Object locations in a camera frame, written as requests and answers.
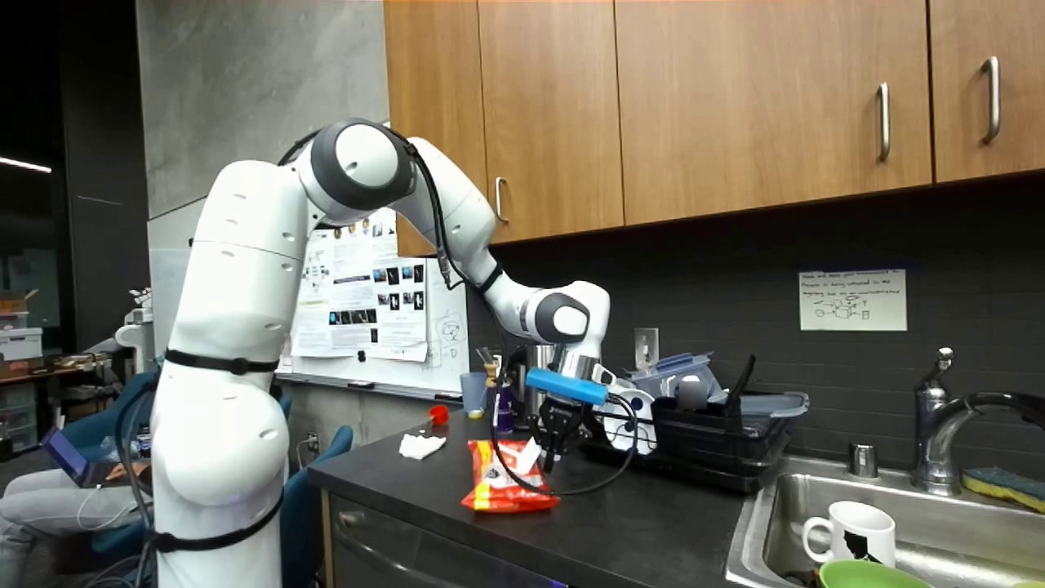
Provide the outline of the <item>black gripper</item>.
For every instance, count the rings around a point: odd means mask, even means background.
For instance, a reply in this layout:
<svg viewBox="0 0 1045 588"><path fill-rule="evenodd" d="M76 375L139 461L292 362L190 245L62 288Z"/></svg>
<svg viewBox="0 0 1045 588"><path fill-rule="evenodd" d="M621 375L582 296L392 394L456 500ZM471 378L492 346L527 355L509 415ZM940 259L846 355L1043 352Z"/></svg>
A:
<svg viewBox="0 0 1045 588"><path fill-rule="evenodd" d="M541 448L541 468L554 468L560 461L560 442L564 450L582 450L590 435L590 411L586 404L568 404L559 399L546 399L541 410L546 431L534 435Z"/></svg>

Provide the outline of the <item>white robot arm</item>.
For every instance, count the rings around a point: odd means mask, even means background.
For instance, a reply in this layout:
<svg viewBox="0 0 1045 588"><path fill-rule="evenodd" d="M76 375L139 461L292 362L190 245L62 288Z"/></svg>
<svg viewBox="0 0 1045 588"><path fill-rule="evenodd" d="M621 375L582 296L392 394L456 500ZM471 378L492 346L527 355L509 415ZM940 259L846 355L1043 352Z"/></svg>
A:
<svg viewBox="0 0 1045 588"><path fill-rule="evenodd" d="M612 295L590 280L528 288L502 272L497 217L430 142L340 121L267 159L218 171L202 200L149 411L156 588L282 588L292 431L270 394L310 232L392 209L473 288L498 327L559 349L589 378Z"/></svg>

